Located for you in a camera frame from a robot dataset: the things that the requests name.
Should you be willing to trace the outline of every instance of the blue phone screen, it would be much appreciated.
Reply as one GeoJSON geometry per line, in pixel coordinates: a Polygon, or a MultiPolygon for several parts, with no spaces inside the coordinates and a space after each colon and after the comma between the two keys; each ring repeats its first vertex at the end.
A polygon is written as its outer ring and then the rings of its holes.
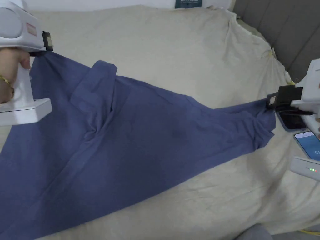
{"type": "Polygon", "coordinates": [[[297,140],[311,159],[320,161],[320,141],[315,135],[297,138],[297,140]]]}

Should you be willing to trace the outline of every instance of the label sticker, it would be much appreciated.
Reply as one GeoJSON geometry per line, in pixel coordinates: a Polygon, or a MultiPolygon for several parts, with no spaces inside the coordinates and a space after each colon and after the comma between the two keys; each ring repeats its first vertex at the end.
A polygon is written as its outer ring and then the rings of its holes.
{"type": "Polygon", "coordinates": [[[274,104],[276,101],[276,96],[273,96],[272,98],[270,98],[270,102],[269,102],[269,105],[272,105],[274,104]]]}
{"type": "Polygon", "coordinates": [[[27,23],[27,30],[28,30],[28,33],[32,34],[33,36],[38,36],[37,35],[37,29],[35,26],[32,26],[31,24],[27,23]]]}

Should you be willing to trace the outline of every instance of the yellow cable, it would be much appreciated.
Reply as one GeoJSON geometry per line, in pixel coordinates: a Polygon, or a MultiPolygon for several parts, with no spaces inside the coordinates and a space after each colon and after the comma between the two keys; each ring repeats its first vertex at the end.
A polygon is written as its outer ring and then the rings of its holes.
{"type": "Polygon", "coordinates": [[[305,233],[305,234],[309,234],[309,235],[313,235],[313,236],[320,236],[320,232],[310,232],[307,230],[300,230],[300,232],[305,233]]]}

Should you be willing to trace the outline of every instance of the human hand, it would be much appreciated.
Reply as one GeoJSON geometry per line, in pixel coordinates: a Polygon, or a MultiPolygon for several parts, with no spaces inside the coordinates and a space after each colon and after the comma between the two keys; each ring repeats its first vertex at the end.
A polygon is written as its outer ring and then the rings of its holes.
{"type": "MultiPolygon", "coordinates": [[[[30,55],[28,52],[17,48],[0,49],[0,75],[3,76],[13,86],[17,79],[19,63],[25,69],[30,69],[30,55]]],[[[0,103],[10,101],[12,91],[10,86],[0,80],[0,103]]]]}

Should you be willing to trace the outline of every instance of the gold bracelet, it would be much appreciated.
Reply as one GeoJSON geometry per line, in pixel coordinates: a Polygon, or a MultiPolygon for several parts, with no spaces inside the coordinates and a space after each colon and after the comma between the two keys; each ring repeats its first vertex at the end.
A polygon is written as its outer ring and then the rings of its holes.
{"type": "Polygon", "coordinates": [[[11,86],[10,82],[7,79],[5,79],[2,75],[0,75],[0,79],[9,85],[12,91],[12,95],[11,95],[11,99],[12,99],[14,97],[14,88],[11,86]]]}

